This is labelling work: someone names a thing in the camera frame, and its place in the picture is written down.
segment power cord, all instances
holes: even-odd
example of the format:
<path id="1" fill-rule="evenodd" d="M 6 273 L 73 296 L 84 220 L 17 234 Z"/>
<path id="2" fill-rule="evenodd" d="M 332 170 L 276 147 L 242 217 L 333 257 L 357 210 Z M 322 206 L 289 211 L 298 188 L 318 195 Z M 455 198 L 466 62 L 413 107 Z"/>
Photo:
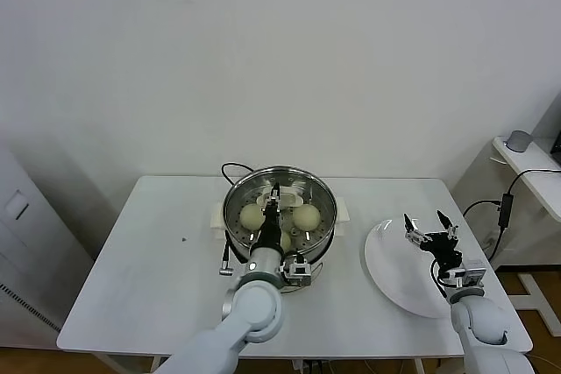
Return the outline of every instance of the power cord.
<path id="1" fill-rule="evenodd" d="M 501 240 L 502 240 L 502 236 L 505 233 L 505 230 L 508 228 L 508 224 L 510 223 L 510 214 L 512 212 L 513 202 L 515 200 L 515 197 L 512 194 L 512 189 L 514 188 L 516 182 L 524 174 L 527 174 L 527 173 L 561 173 L 561 170 L 547 170 L 547 169 L 543 169 L 543 170 L 540 170 L 540 169 L 524 170 L 521 173 L 519 173 L 518 175 L 516 175 L 516 177 L 512 180 L 512 183 L 510 183 L 510 187 L 508 188 L 507 192 L 502 195 L 502 199 L 500 201 L 476 201 L 476 202 L 472 203 L 470 206 L 468 206 L 467 209 L 464 211 L 464 216 L 466 216 L 467 213 L 470 210 L 472 210 L 472 208 L 474 208 L 475 206 L 477 206 L 481 203 L 492 203 L 493 205 L 499 206 L 499 212 L 500 213 L 499 213 L 498 225 L 501 228 L 501 230 L 499 232 L 499 236 L 497 237 L 497 242 L 494 245 L 493 252 L 491 253 L 491 256 L 488 258 L 489 260 L 493 260 L 494 256 L 497 254 L 497 251 L 499 249 L 499 245 L 500 245 Z"/>
<path id="2" fill-rule="evenodd" d="M 553 363 L 549 359 L 545 359 L 543 356 L 532 355 L 532 354 L 526 354 L 526 356 L 529 356 L 530 358 L 535 358 L 535 359 L 539 359 L 541 361 L 544 361 L 545 363 L 548 363 L 549 365 L 551 365 L 553 368 L 561 371 L 561 367 L 559 365 L 557 365 L 556 363 Z"/>
<path id="3" fill-rule="evenodd" d="M 474 203 L 472 203 L 470 206 L 467 207 L 467 209 L 464 211 L 463 216 L 466 216 L 467 213 L 472 210 L 473 208 L 475 208 L 477 205 L 480 205 L 481 203 L 492 203 L 493 205 L 496 206 L 500 206 L 501 205 L 501 201 L 476 201 Z"/>
<path id="4" fill-rule="evenodd" d="M 430 265 L 430 277 L 432 278 L 432 281 L 435 283 L 435 285 L 438 288 L 438 291 L 440 291 L 440 293 L 442 294 L 442 296 L 444 297 L 444 299 L 446 299 L 446 292 L 444 291 L 444 288 L 442 288 L 440 286 L 440 283 L 437 281 L 437 278 L 435 278 L 435 264 L 437 263 L 437 260 L 434 259 L 432 261 L 432 264 Z"/>
<path id="5" fill-rule="evenodd" d="M 367 368 L 372 374 L 378 374 L 376 371 L 374 371 L 374 368 L 372 368 L 372 367 L 370 366 L 370 364 L 369 364 L 366 360 L 365 360 L 365 365 L 366 365 L 366 368 Z"/>
<path id="6" fill-rule="evenodd" d="M 224 176 L 225 179 L 228 180 L 228 182 L 232 185 L 234 185 L 234 182 L 230 179 L 230 177 L 228 177 L 226 175 L 226 172 L 224 171 L 224 169 L 227 166 L 239 166 L 240 168 L 245 168 L 246 170 L 248 170 L 250 173 L 253 173 L 253 168 L 246 166 L 245 164 L 239 164 L 238 162 L 226 162 L 224 164 L 222 164 L 222 168 L 220 168 L 220 171 L 222 173 L 222 175 Z"/>
<path id="7" fill-rule="evenodd" d="M 518 179 L 520 179 L 526 173 L 561 173 L 561 170 L 524 170 L 520 174 L 518 174 L 514 180 L 512 180 L 507 194 L 510 194 L 510 192 L 512 192 L 512 187 L 514 187 Z"/>

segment white table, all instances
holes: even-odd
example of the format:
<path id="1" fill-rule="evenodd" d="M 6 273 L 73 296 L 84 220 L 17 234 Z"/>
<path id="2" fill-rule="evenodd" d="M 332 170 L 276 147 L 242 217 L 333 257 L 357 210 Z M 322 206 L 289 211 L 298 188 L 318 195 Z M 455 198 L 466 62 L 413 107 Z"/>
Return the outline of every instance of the white table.
<path id="1" fill-rule="evenodd" d="M 485 256 L 440 180 L 325 179 L 345 198 L 351 220 L 309 289 L 284 296 L 286 320 L 273 340 L 250 344 L 249 358 L 363 359 L 461 356 L 450 320 L 416 316 L 392 303 L 364 262 L 376 222 L 407 212 L 459 224 L 459 247 Z M 60 332 L 58 346 L 95 354 L 167 356 L 221 320 L 232 279 L 218 276 L 224 244 L 209 227 L 229 185 L 217 177 L 142 177 Z M 486 296 L 512 317 L 509 347 L 532 342 L 491 267 Z"/>

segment black cable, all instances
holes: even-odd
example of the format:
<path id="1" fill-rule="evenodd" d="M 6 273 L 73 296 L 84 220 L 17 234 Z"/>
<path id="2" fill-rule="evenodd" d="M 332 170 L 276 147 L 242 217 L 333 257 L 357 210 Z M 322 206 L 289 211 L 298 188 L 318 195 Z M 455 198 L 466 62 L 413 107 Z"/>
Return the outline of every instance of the black cable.
<path id="1" fill-rule="evenodd" d="M 532 369 L 534 370 L 534 372 L 535 372 L 536 374 L 540 374 L 540 371 L 537 370 L 537 367 L 534 365 L 534 363 L 532 363 L 532 360 L 529 359 L 529 358 L 526 358 L 526 359 L 528 359 L 528 362 L 529 362 L 529 364 L 532 366 Z"/>
<path id="2" fill-rule="evenodd" d="M 493 252 L 491 253 L 491 256 L 488 259 L 489 261 L 493 260 L 494 255 L 496 254 L 497 250 L 499 249 L 499 243 L 501 242 L 502 235 L 504 233 L 505 233 L 505 229 L 501 228 L 501 232 L 499 233 L 499 237 L 497 238 L 497 242 L 494 244 Z"/>
<path id="3" fill-rule="evenodd" d="M 515 186 L 518 179 L 520 179 L 525 173 L 561 173 L 561 170 L 524 170 L 520 174 L 518 174 L 514 180 L 512 180 L 512 183 L 508 188 L 507 194 L 510 194 L 510 192 L 512 191 L 512 187 Z"/>
<path id="4" fill-rule="evenodd" d="M 222 168 L 220 169 L 220 171 L 222 172 L 222 175 L 224 176 L 225 179 L 228 180 L 228 182 L 232 185 L 234 185 L 234 182 L 230 179 L 230 177 L 228 177 L 226 175 L 226 173 L 224 172 L 225 167 L 227 166 L 239 166 L 241 168 L 245 168 L 246 170 L 250 171 L 253 173 L 253 168 L 246 166 L 244 164 L 239 164 L 238 162 L 226 162 L 225 164 L 222 164 Z"/>
<path id="5" fill-rule="evenodd" d="M 437 263 L 437 260 L 434 259 L 432 261 L 432 264 L 430 265 L 430 277 L 432 278 L 432 281 L 435 283 L 435 285 L 438 288 L 438 291 L 440 291 L 440 293 L 442 294 L 443 297 L 446 298 L 446 292 L 444 291 L 444 289 L 438 284 L 437 279 L 435 278 L 435 264 Z"/>
<path id="6" fill-rule="evenodd" d="M 492 203 L 493 205 L 496 205 L 496 206 L 501 205 L 501 201 L 476 201 L 476 202 L 472 203 L 470 206 L 467 207 L 467 209 L 464 211 L 463 216 L 466 216 L 467 213 L 470 210 L 472 210 L 472 208 L 476 207 L 477 205 L 480 205 L 481 203 Z"/>

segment white appliance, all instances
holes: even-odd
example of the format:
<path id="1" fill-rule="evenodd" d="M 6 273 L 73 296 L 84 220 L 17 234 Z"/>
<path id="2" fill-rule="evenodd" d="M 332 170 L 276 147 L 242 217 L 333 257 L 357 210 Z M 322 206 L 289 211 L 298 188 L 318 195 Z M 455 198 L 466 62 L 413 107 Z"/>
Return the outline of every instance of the white appliance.
<path id="1" fill-rule="evenodd" d="M 0 146 L 0 347 L 57 349 L 93 261 Z"/>

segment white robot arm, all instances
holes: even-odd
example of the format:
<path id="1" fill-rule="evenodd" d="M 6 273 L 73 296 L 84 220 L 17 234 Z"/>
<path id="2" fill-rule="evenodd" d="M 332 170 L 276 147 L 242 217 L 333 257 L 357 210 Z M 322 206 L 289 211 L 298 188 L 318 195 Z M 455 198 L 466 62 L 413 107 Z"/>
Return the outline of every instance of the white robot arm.
<path id="1" fill-rule="evenodd" d="M 405 237 L 432 253 L 438 263 L 437 276 L 431 275 L 451 305 L 452 326 L 464 348 L 466 374 L 533 374 L 529 360 L 507 348 L 507 316 L 483 296 L 481 280 L 486 267 L 480 261 L 462 261 L 462 253 L 455 250 L 457 227 L 437 213 L 446 231 L 423 234 L 405 215 Z"/>
<path id="2" fill-rule="evenodd" d="M 451 306 L 454 330 L 464 348 L 467 374 L 529 374 L 534 370 L 521 353 L 506 349 L 505 316 L 487 298 L 467 296 Z"/>
<path id="3" fill-rule="evenodd" d="M 284 313 L 278 288 L 309 285 L 311 273 L 302 255 L 283 256 L 280 193 L 277 183 L 263 209 L 265 221 L 251 249 L 245 274 L 228 292 L 222 323 L 197 334 L 165 361 L 155 371 L 157 374 L 231 374 L 247 343 L 266 342 L 279 332 Z"/>
<path id="4" fill-rule="evenodd" d="M 248 342 L 265 342 L 282 325 L 278 289 L 263 280 L 239 288 L 231 313 L 213 330 L 197 334 L 156 370 L 157 374 L 231 374 Z"/>

